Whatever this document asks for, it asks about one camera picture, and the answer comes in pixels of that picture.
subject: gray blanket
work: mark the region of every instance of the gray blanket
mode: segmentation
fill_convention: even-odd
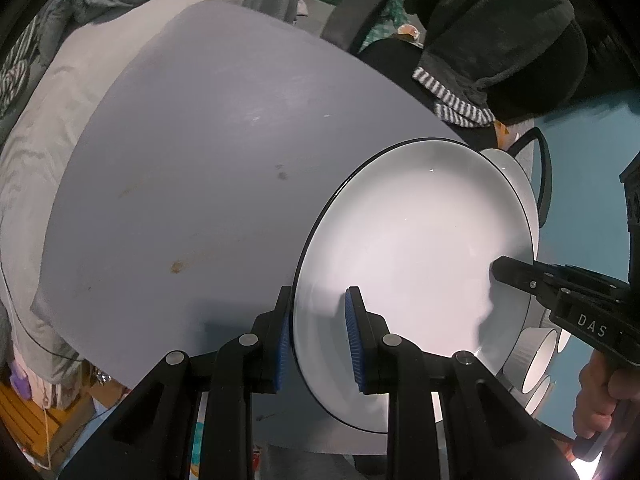
[[[69,26],[84,25],[110,9],[148,0],[49,0],[0,64],[0,145],[11,132]]]
[[[540,56],[574,17],[569,0],[424,0],[433,8],[414,79],[431,91],[436,115],[464,127],[494,115],[484,90]]]

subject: white bowl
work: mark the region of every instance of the white bowl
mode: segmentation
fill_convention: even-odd
[[[551,311],[549,309],[546,309],[544,315],[542,316],[542,321],[540,321],[540,326],[542,328],[553,328],[554,330],[556,330],[556,332],[558,332],[558,347],[556,348],[556,350],[558,351],[558,353],[560,353],[562,350],[564,350],[564,347],[569,342],[571,333],[564,328],[560,328],[555,323],[552,323],[549,320],[549,314],[551,314]]]
[[[552,328],[533,327],[520,332],[502,372],[523,394],[528,394],[545,374],[557,339],[558,333]]]
[[[532,415],[536,408],[544,399],[546,392],[551,386],[551,377],[545,375],[538,381],[538,384],[528,393],[523,394],[517,388],[511,389],[511,395],[524,407],[525,411]]]

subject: chair backrest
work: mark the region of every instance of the chair backrest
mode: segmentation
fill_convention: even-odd
[[[405,0],[404,9],[416,14],[425,28],[440,0]],[[587,66],[587,45],[572,21],[545,52],[505,81],[486,89],[495,116],[513,123],[542,115],[564,105],[574,94]]]

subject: table surface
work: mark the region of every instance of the table surface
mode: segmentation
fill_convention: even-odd
[[[60,184],[39,293],[54,328],[127,386],[174,349],[217,350],[292,283],[326,201],[369,157],[459,138],[330,44],[251,10],[196,4],[97,107]],[[258,442],[382,454],[329,416],[292,359],[254,396]]]

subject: mattress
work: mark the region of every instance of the mattress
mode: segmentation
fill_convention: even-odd
[[[151,0],[124,13],[109,12],[73,31],[0,156],[0,301],[26,365],[51,383],[72,373],[81,359],[32,308],[47,223],[66,164],[117,76],[172,18],[200,1]],[[222,1],[288,22],[294,19],[297,4],[297,0]]]

